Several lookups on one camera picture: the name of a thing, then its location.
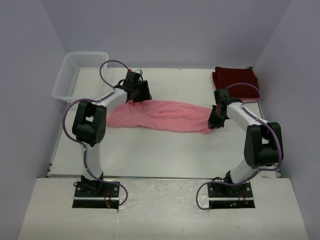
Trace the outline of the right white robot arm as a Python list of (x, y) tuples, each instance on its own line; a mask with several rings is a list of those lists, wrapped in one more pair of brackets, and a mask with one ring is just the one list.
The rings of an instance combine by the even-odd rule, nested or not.
[(260, 172), (277, 171), (284, 158), (282, 129), (248, 110), (246, 102), (232, 98), (228, 89), (214, 91), (215, 105), (208, 118), (210, 129), (220, 129), (226, 120), (233, 120), (245, 132), (244, 160), (228, 171), (221, 182), (227, 196), (233, 197)]

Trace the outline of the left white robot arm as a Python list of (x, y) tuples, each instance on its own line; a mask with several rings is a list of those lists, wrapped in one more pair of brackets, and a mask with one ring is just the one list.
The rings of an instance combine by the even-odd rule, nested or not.
[(97, 99), (82, 99), (78, 103), (72, 133), (83, 149), (81, 184), (92, 196), (103, 193), (103, 170), (100, 162), (100, 142), (106, 133), (107, 114), (128, 101), (151, 100), (149, 85), (141, 69), (128, 71), (124, 79), (114, 86), (113, 92)]

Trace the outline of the pink t shirt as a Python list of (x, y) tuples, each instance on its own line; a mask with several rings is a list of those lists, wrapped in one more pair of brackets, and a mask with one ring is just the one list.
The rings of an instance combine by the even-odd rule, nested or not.
[(142, 127), (177, 133), (213, 132), (208, 127), (211, 109), (169, 100), (129, 101), (112, 110), (106, 125), (112, 128)]

